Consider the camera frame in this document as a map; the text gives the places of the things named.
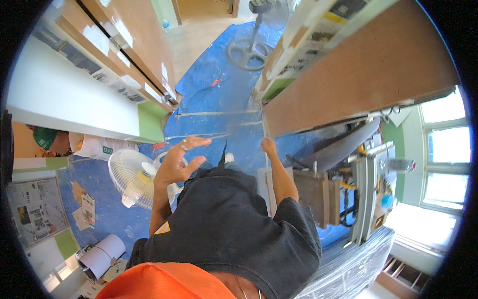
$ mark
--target white bag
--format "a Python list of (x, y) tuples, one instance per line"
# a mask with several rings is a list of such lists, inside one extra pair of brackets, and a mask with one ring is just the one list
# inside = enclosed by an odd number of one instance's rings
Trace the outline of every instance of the white bag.
[[(74, 132), (70, 132), (68, 138), (70, 140), (71, 151), (74, 155), (97, 160), (108, 161), (111, 154), (120, 149), (132, 149), (138, 151), (138, 143), (134, 141), (99, 137)], [(81, 141), (81, 148), (78, 148), (78, 144)]]

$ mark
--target cabinet door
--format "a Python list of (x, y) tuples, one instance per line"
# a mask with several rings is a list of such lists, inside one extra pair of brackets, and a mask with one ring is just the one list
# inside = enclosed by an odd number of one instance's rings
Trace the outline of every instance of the cabinet door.
[(82, 3), (149, 80), (163, 94), (176, 98), (171, 49), (151, 1)]

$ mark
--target fan stand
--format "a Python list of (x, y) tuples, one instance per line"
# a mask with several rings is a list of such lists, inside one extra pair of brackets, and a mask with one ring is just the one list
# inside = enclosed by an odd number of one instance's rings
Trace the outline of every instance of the fan stand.
[[(257, 32), (259, 31), (259, 27), (261, 23), (262, 23), (262, 13), (260, 13), (256, 18), (256, 24), (254, 26), (254, 32), (252, 33), (252, 37), (250, 39), (243, 38), (243, 39), (235, 40), (231, 42), (231, 44), (228, 47), (227, 52), (228, 52), (229, 59), (232, 60), (240, 68), (243, 68), (248, 71), (257, 71), (257, 70), (263, 69), (267, 63), (267, 60), (269, 59), (269, 55), (270, 55), (269, 48), (263, 43), (256, 42)], [(249, 42), (249, 45), (247, 46), (238, 45), (243, 42)], [(257, 50), (258, 46), (261, 47), (262, 50), (264, 50), (265, 54), (262, 54)], [(242, 53), (242, 59), (240, 61), (235, 60), (232, 57), (232, 54), (231, 54), (232, 51), (240, 51)], [(253, 58), (256, 58), (262, 61), (261, 65), (248, 66), (249, 61)]]

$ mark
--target hand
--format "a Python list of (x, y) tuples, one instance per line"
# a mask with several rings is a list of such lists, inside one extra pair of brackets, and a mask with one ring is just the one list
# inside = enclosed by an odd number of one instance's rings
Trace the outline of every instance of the hand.
[(186, 142), (181, 141), (169, 149), (154, 177), (155, 188), (166, 188), (170, 184), (188, 180), (191, 174), (206, 161), (204, 156), (199, 156), (185, 166), (182, 159), (186, 152), (181, 146), (191, 150), (194, 147), (210, 145), (212, 140), (194, 136), (186, 137), (185, 140)]
[(261, 149), (267, 154), (267, 156), (276, 155), (276, 145), (272, 138), (264, 137), (261, 142)]

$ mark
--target black t-shirt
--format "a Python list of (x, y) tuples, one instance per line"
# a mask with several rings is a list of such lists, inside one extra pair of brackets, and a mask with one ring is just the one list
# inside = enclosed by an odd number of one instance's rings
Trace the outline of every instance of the black t-shirt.
[(162, 233), (136, 241), (128, 268), (191, 263), (244, 277), (268, 299), (296, 296), (319, 268), (322, 248), (310, 207), (286, 198), (270, 218), (255, 178), (242, 172), (200, 171), (167, 222)]

